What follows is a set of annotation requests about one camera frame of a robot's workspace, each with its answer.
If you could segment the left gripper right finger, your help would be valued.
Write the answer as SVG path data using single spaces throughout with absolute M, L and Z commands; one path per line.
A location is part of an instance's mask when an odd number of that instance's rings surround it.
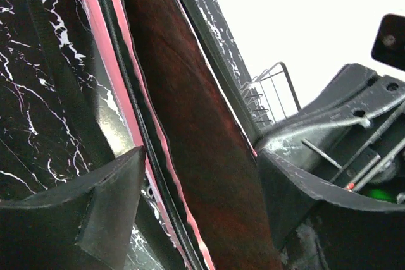
M 404 269 L 404 206 L 349 192 L 258 154 L 271 237 L 284 269 Z

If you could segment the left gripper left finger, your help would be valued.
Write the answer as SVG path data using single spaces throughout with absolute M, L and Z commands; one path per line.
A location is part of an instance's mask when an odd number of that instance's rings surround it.
M 68 183 L 1 203 L 1 269 L 123 269 L 140 199 L 136 147 Z

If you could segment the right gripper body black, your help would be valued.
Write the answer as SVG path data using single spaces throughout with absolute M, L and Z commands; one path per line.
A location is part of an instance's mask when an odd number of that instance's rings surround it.
M 404 79 L 346 64 L 313 102 L 265 128 L 258 149 L 348 193 L 403 202 Z

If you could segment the pink sport racket bag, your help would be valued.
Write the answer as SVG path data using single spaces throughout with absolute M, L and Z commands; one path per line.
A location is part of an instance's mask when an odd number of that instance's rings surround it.
M 180 0 L 82 0 L 189 269 L 280 269 L 248 139 Z

